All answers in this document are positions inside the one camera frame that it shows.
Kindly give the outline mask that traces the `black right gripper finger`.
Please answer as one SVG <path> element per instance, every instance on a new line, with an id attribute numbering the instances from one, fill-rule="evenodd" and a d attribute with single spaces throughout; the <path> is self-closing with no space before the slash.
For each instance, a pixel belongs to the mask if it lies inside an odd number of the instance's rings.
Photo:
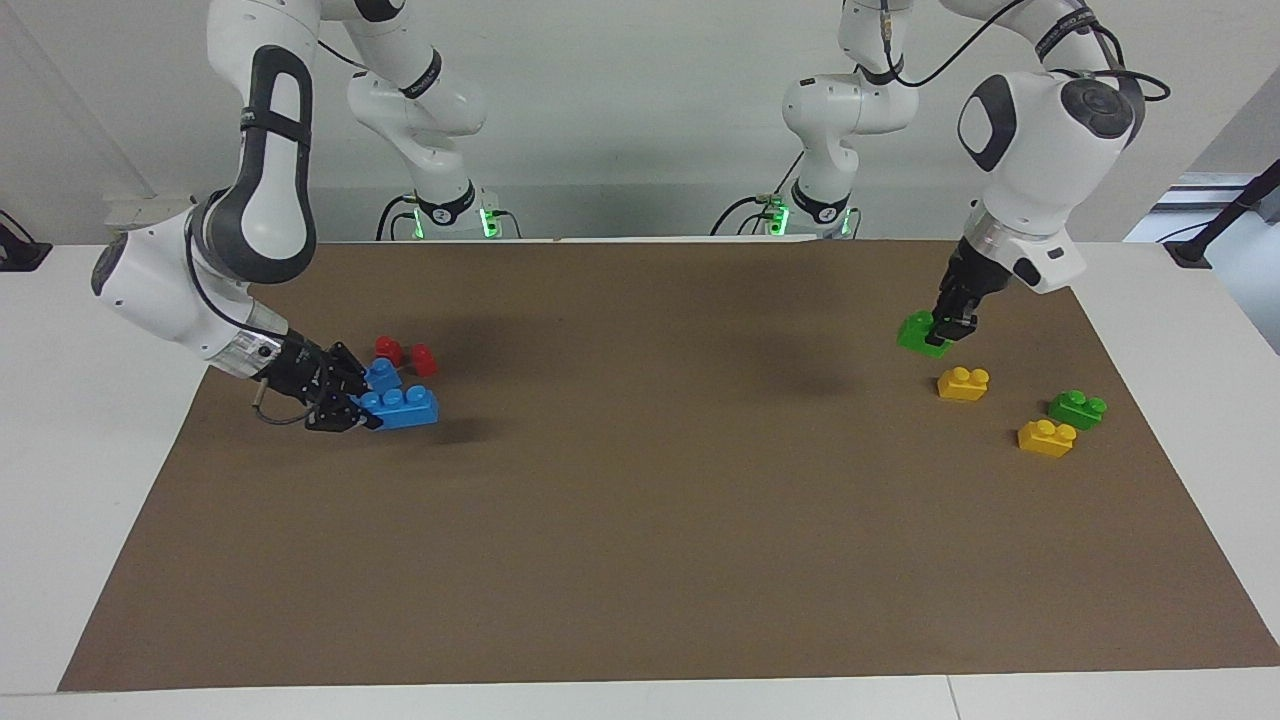
<path id="1" fill-rule="evenodd" d="M 342 342 L 325 351 L 325 379 L 329 391 L 369 391 L 365 365 Z"/>
<path id="2" fill-rule="evenodd" d="M 305 418 L 305 429 L 342 433 L 356 427 L 380 429 L 384 420 L 355 400 L 326 400 L 316 404 Z"/>

